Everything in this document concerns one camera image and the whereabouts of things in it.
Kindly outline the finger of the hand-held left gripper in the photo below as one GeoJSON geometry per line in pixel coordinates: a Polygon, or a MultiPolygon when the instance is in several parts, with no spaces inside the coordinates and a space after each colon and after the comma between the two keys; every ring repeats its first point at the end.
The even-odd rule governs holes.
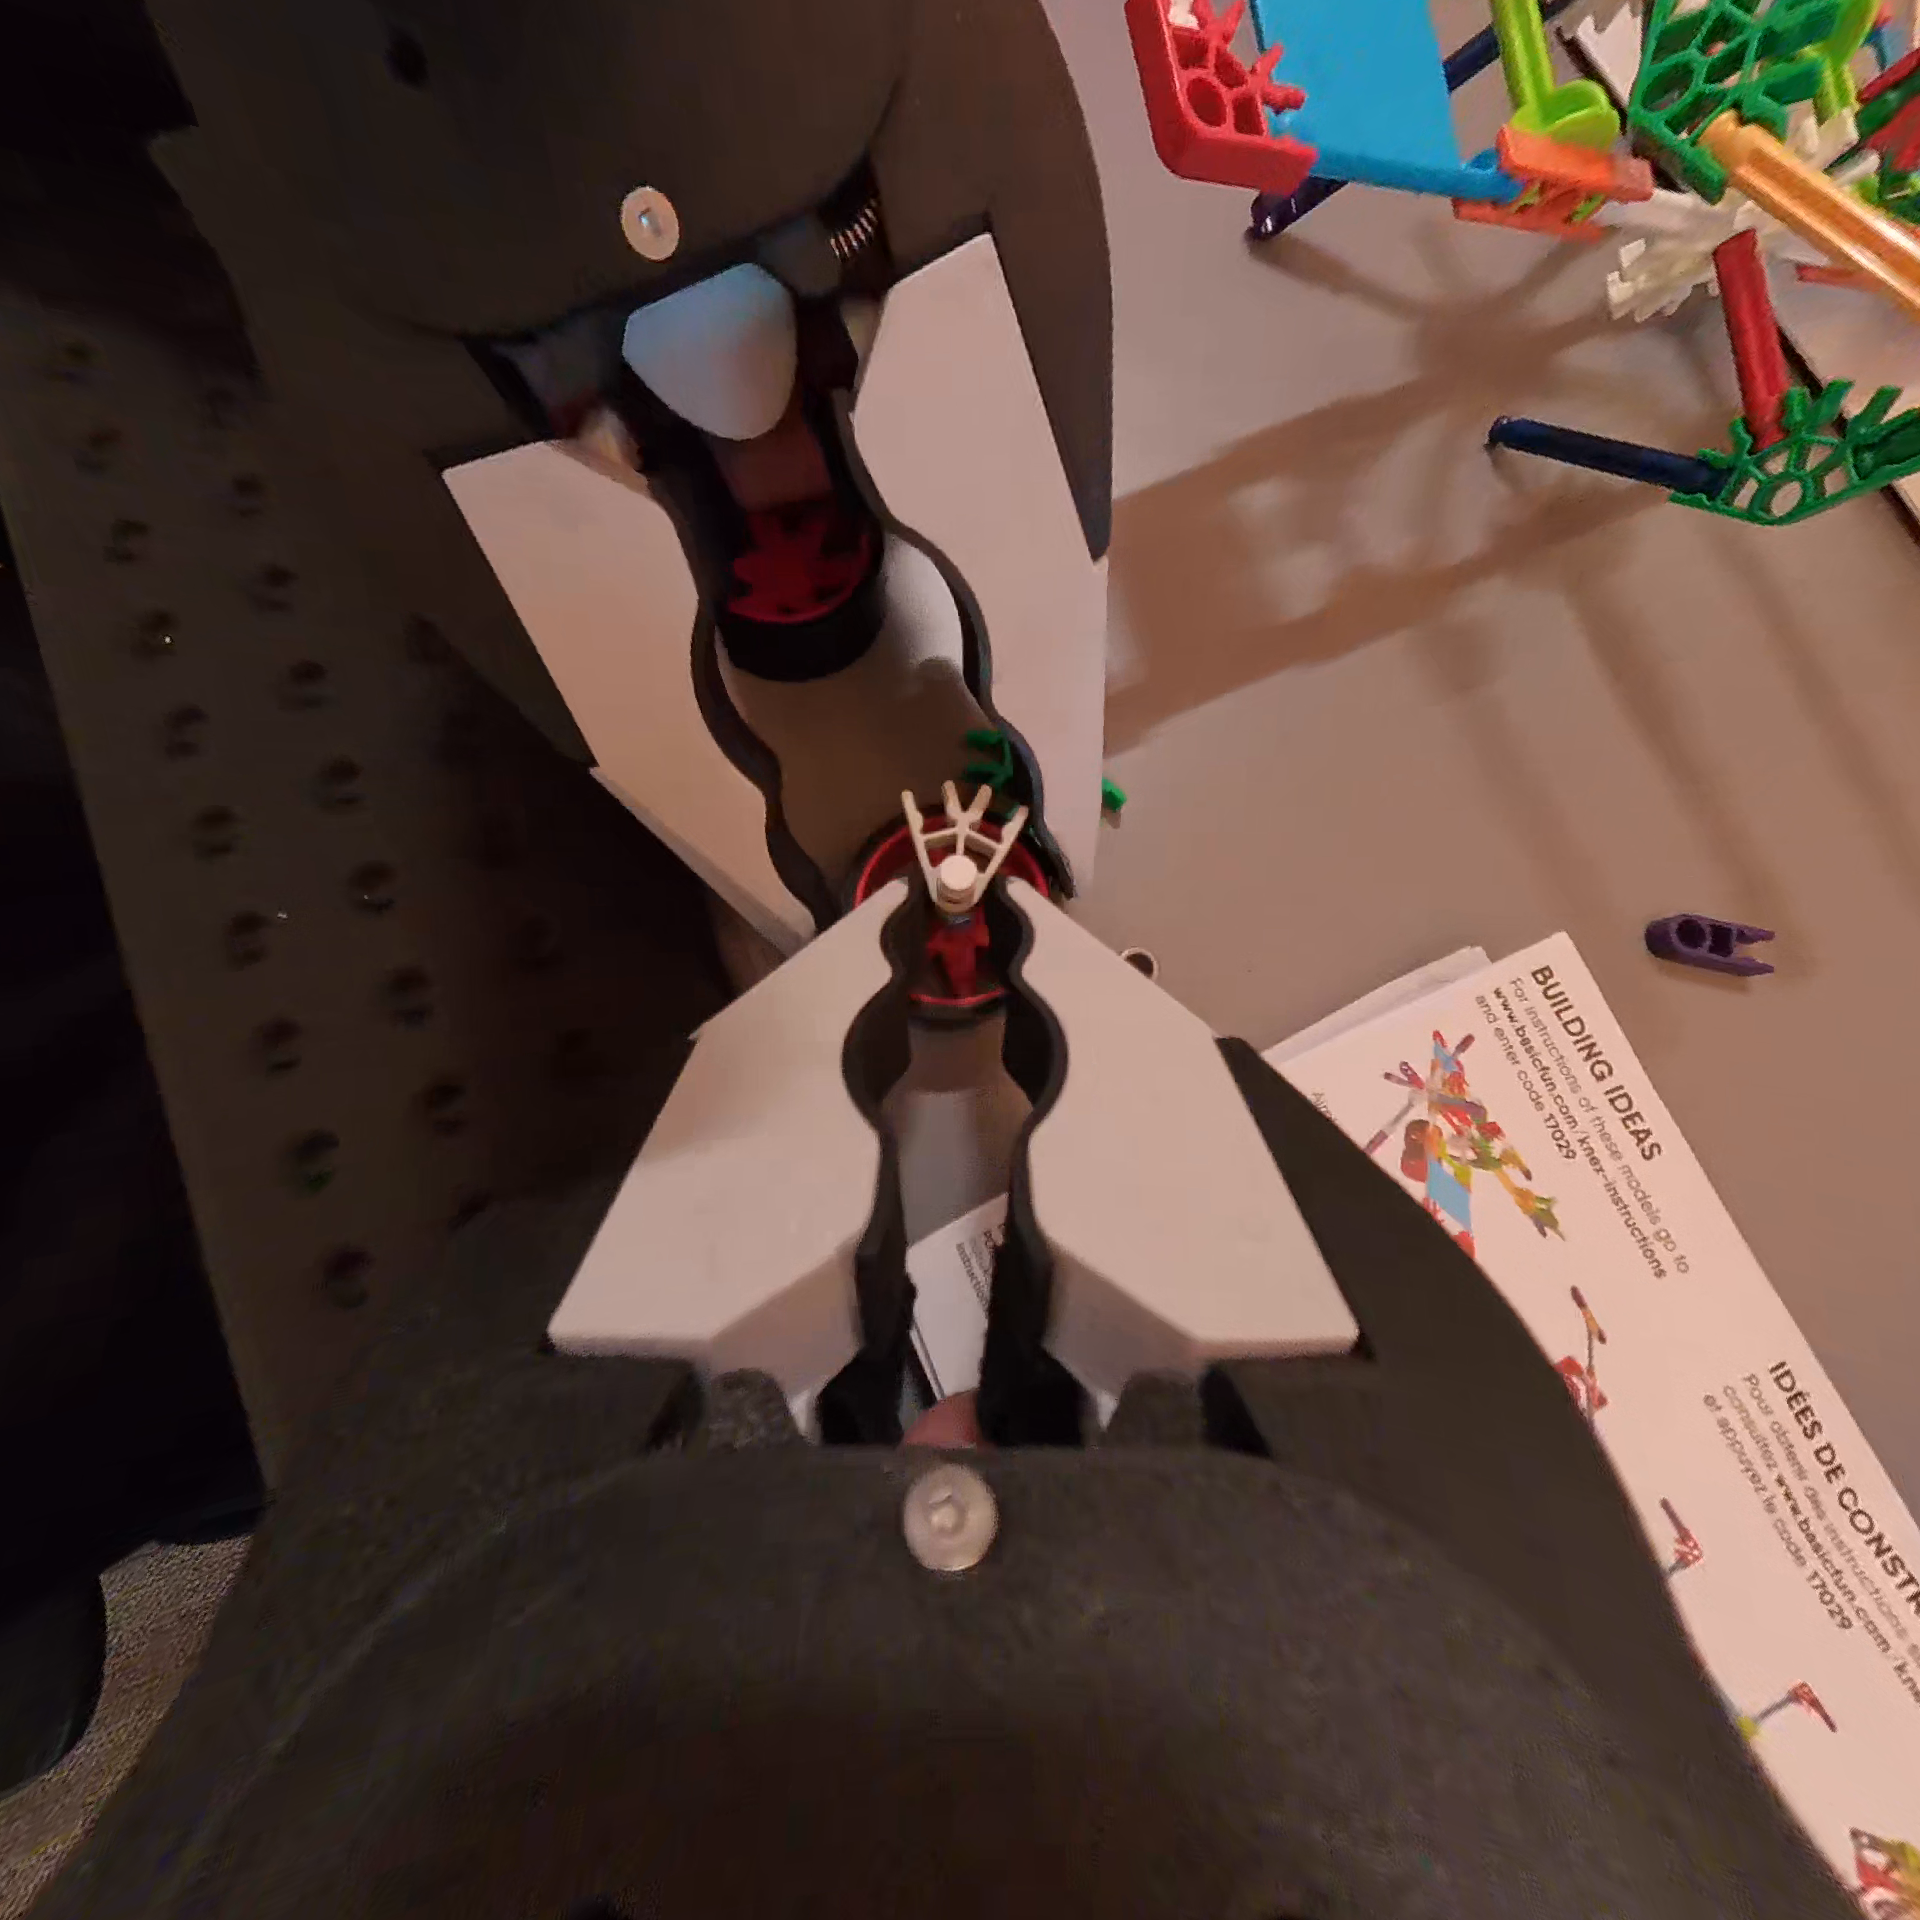
{"type": "Polygon", "coordinates": [[[766,944],[795,951],[811,939],[808,907],[775,874],[760,790],[702,717],[699,593],[648,483],[557,441],[450,465],[441,483],[583,730],[599,786],[766,944]]]}
{"type": "Polygon", "coordinates": [[[1090,556],[992,236],[887,293],[850,444],[877,501],[966,587],[978,708],[1028,750],[1037,825],[1081,892],[1101,819],[1107,565],[1090,556]]]}

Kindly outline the green fan connector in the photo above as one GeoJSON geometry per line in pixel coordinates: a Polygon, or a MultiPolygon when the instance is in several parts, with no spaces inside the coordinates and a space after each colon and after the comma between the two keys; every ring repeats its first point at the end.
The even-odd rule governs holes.
{"type": "MultiPolygon", "coordinates": [[[[1002,801],[1016,793],[1016,789],[1022,783],[1022,769],[1017,769],[1016,744],[1002,730],[996,730],[996,729],[966,729],[965,750],[966,750],[966,760],[965,760],[960,777],[957,777],[960,786],[987,789],[1002,801]]],[[[1101,777],[1101,786],[1099,786],[1099,813],[1101,813],[1101,819],[1119,822],[1122,813],[1126,813],[1126,802],[1129,802],[1129,798],[1117,786],[1117,780],[1101,777]]]]}

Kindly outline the purple clip connector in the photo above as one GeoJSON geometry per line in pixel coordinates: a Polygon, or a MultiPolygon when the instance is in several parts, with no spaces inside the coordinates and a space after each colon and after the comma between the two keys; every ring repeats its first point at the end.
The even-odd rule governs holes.
{"type": "Polygon", "coordinates": [[[1735,978],[1770,975],[1776,968],[1755,954],[1774,939],[1774,929],[1729,922],[1720,916],[1670,913],[1644,922],[1644,950],[1676,968],[1735,978]]]}

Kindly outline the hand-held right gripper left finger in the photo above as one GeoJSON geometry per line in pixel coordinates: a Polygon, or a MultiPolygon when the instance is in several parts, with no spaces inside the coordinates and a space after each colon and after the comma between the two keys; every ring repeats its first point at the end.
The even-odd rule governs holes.
{"type": "Polygon", "coordinates": [[[917,959],[892,878],[699,1026],[553,1311],[557,1352],[766,1374],[823,1440],[898,1441],[913,1284],[883,1101],[917,959]]]}

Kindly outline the colourful construction toy model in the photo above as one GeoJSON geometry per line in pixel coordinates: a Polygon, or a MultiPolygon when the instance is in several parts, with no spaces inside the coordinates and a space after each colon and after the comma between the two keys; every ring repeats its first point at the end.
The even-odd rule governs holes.
{"type": "Polygon", "coordinates": [[[1181,178],[1258,194],[1275,239],[1347,185],[1435,196],[1462,224],[1611,247],[1617,323],[1717,300],[1741,408],[1696,454],[1498,417],[1486,444],[1794,526],[1917,486],[1917,383],[1855,398],[1789,363],[1770,265],[1917,315],[1917,6],[1862,78],[1889,3],[1486,3],[1455,54],[1428,3],[1126,3],[1146,129],[1181,178]]]}

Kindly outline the pale grey fan connector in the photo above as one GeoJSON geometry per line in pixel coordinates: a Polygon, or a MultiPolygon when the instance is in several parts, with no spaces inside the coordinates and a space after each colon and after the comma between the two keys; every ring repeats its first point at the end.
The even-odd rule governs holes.
{"type": "Polygon", "coordinates": [[[1008,859],[1008,851],[1017,845],[1028,822],[1028,807],[1016,807],[1011,814],[992,822],[987,819],[992,802],[995,802],[995,790],[987,789],[977,789],[974,801],[960,802],[957,789],[951,783],[944,783],[944,808],[941,808],[944,822],[932,825],[910,790],[898,793],[907,842],[910,842],[917,868],[922,874],[922,886],[935,907],[938,907],[938,899],[932,886],[932,871],[947,854],[960,851],[974,857],[978,868],[978,886],[974,899],[974,907],[977,907],[987,892],[987,883],[1001,874],[1002,862],[1008,859]]]}

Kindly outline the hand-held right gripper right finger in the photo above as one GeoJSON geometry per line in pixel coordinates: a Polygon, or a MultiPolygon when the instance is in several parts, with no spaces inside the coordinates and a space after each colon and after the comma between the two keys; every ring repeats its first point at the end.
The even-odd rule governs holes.
{"type": "Polygon", "coordinates": [[[1022,880],[984,899],[1008,1159],[977,1386],[1001,1447],[1217,1362],[1349,1355],[1359,1325],[1210,1025],[1022,880]]]}

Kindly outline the black perforated chair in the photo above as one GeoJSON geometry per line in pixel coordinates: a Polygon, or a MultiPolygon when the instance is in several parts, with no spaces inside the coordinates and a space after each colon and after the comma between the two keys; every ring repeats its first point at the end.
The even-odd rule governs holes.
{"type": "Polygon", "coordinates": [[[2,290],[2,515],[265,1474],[725,998],[707,890],[377,587],[269,403],[2,290]]]}

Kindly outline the white instruction booklet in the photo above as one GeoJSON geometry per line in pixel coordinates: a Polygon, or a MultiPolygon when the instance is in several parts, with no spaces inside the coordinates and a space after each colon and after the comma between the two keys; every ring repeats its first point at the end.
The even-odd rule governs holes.
{"type": "MultiPolygon", "coordinates": [[[[1914,1917],[1917,1522],[1571,936],[1280,1063],[1220,1047],[1359,1343],[1217,1362],[1181,1413],[1493,1587],[1676,1811],[1783,1802],[1811,1886],[1758,1838],[1735,1864],[1789,1917],[1914,1917]]],[[[974,1346],[960,1374],[938,1328],[932,1386],[978,1386],[995,1266],[965,1298],[947,1229],[907,1272],[974,1346]]],[[[1119,1401],[1083,1408],[1117,1428],[1119,1401]]]]}

